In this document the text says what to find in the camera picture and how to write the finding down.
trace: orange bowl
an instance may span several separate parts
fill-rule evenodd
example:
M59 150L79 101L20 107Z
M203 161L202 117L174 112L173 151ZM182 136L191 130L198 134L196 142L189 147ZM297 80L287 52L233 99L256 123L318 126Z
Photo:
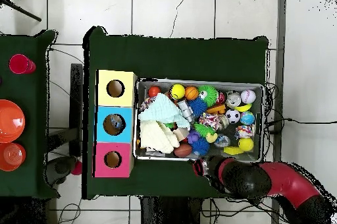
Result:
M0 99L0 143L16 140L22 134L24 125L20 107L12 101Z
M14 171L26 159L24 147L15 143L0 144L0 170Z

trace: light blue cloth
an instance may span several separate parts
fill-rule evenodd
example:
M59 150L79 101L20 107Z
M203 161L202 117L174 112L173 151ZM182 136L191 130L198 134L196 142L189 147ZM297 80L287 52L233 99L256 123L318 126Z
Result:
M157 94L155 101L138 115L138 119L140 121L176 123L178 127L186 127L190 130L190 123L182 116L181 110L162 93Z

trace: yellow box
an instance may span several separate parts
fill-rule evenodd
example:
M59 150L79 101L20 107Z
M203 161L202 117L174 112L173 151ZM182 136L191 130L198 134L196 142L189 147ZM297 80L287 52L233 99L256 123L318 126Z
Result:
M137 76L133 72L98 70L98 79L96 78L96 85L98 85L98 105L133 107L136 80ZM116 91L116 89L118 89L116 86L122 87L121 95Z

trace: blue box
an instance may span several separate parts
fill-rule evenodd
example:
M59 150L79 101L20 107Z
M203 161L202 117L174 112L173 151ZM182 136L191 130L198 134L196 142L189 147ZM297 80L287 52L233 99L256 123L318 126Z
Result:
M103 122L108 115L120 115L124 119L125 128L120 134L113 136L105 132ZM131 143L132 125L132 108L99 106L97 113L97 141Z

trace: dark green cloth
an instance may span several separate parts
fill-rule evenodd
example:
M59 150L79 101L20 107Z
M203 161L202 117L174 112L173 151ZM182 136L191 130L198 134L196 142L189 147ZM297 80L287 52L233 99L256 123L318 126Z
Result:
M183 161L135 160L130 178L93 178L95 71L132 71L139 78L265 83L268 39L215 40L107 36L101 27L89 36L88 196L145 195L217 197L206 178L197 177Z
M46 51L55 39L48 30L38 36L0 36L0 99L15 102L24 112L26 126L15 140L26 149L26 160L13 172L0 170L0 196L52 198L57 193L44 180L47 152L47 66ZM17 75L9 69L9 59L23 54L36 64L32 74Z

